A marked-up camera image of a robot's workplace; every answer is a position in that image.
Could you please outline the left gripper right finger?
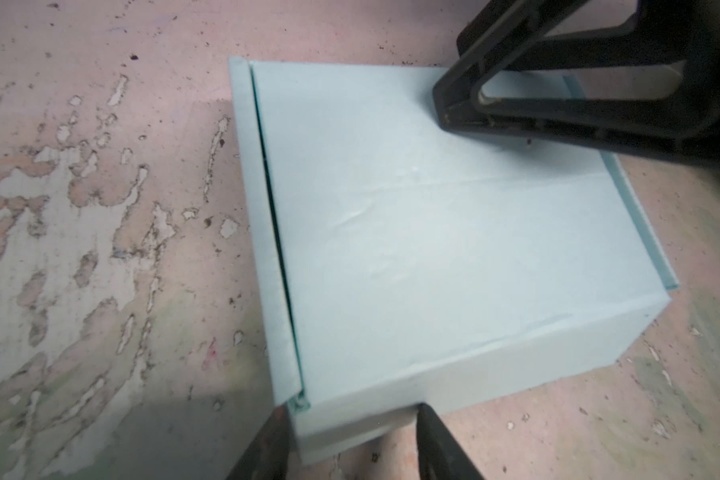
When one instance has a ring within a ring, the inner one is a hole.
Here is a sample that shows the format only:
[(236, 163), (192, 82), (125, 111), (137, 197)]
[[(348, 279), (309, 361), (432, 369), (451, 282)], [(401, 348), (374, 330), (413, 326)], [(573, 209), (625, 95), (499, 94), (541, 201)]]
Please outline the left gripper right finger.
[(418, 472), (421, 480), (483, 480), (434, 409), (419, 404), (416, 417)]

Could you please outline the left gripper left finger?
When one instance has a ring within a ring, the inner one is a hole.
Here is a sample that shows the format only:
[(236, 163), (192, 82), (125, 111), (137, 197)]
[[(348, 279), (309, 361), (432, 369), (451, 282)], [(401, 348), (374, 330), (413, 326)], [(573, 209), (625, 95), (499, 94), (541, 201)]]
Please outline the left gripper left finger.
[(226, 480), (283, 480), (287, 477), (291, 423), (288, 408), (276, 407), (226, 476)]

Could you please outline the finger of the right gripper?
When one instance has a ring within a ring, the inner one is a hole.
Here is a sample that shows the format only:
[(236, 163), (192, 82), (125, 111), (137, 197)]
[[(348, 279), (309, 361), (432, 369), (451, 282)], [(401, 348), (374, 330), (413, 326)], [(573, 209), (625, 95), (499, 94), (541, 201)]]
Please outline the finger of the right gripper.
[(720, 172), (720, 1), (693, 1), (677, 88), (660, 99), (501, 98), (483, 93), (528, 48), (495, 26), (433, 88), (447, 131), (538, 138)]
[(671, 64), (685, 58), (693, 1), (639, 1), (623, 23), (595, 30), (548, 36), (583, 1), (491, 1), (460, 32), (464, 55), (495, 26), (513, 25), (530, 45), (506, 65), (508, 70), (560, 70)]

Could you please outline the light blue paper box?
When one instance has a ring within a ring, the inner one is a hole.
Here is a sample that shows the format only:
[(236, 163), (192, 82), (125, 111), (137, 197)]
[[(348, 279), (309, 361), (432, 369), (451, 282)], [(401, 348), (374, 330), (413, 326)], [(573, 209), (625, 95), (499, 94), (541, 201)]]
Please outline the light blue paper box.
[(229, 61), (274, 400), (305, 464), (613, 364), (678, 280), (619, 161), (436, 121), (437, 67)]

